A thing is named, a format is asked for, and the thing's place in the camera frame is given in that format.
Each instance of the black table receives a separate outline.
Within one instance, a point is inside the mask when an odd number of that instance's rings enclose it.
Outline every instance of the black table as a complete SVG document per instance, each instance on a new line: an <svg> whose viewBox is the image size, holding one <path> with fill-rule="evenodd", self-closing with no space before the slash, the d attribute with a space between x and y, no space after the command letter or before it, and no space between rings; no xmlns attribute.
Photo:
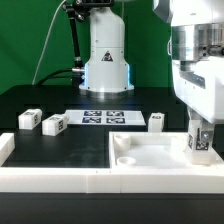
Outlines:
<svg viewBox="0 0 224 224"><path fill-rule="evenodd" d="M42 120L77 110L138 110L146 124L165 113L164 131L185 132L186 106L172 88L137 88L118 100L80 96L70 86L16 86L0 96L0 134L15 133L16 148L5 167L107 168L110 131L147 131L147 126L69 126L56 137L41 124L19 130L18 115L39 108ZM216 126L214 148L222 155L224 127ZM223 223L223 195L190 194L0 194L1 223Z"/></svg>

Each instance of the small white block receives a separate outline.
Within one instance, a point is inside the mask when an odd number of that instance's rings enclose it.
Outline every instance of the small white block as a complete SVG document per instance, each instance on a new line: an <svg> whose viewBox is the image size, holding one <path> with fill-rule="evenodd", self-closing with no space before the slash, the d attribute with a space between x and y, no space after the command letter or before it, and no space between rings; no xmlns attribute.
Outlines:
<svg viewBox="0 0 224 224"><path fill-rule="evenodd" d="M2 134L0 137L0 166L6 161L14 148L14 134Z"/></svg>
<svg viewBox="0 0 224 224"><path fill-rule="evenodd" d="M43 135L56 136L67 128L69 117L66 114L55 114L42 122Z"/></svg>
<svg viewBox="0 0 224 224"><path fill-rule="evenodd" d="M148 122L148 132L162 132L164 126L164 114L152 113Z"/></svg>
<svg viewBox="0 0 224 224"><path fill-rule="evenodd" d="M29 109L19 115L19 129L32 130L41 122L42 111L40 109Z"/></svg>

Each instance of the white cube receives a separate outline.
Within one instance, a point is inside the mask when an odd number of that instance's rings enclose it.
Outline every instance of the white cube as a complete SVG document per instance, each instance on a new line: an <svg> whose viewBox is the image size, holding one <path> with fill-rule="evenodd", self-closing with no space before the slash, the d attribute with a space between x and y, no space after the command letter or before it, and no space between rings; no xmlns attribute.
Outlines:
<svg viewBox="0 0 224 224"><path fill-rule="evenodd" d="M41 122L42 111L40 109L29 109L19 115L19 129L32 130Z"/></svg>
<svg viewBox="0 0 224 224"><path fill-rule="evenodd" d="M66 114L55 114L42 122L43 135L56 136L67 128L69 117Z"/></svg>

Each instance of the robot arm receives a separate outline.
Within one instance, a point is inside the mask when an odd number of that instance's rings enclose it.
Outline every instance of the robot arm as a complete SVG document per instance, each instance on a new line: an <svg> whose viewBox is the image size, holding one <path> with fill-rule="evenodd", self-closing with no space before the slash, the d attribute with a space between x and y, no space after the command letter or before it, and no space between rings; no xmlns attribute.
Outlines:
<svg viewBox="0 0 224 224"><path fill-rule="evenodd" d="M154 13L166 23L170 23L173 17L172 0L153 0Z"/></svg>
<svg viewBox="0 0 224 224"><path fill-rule="evenodd" d="M155 0L153 8L165 21L168 10L173 15L173 84L188 105L187 152L192 163L210 164L215 124L224 124L224 1L162 2Z"/></svg>

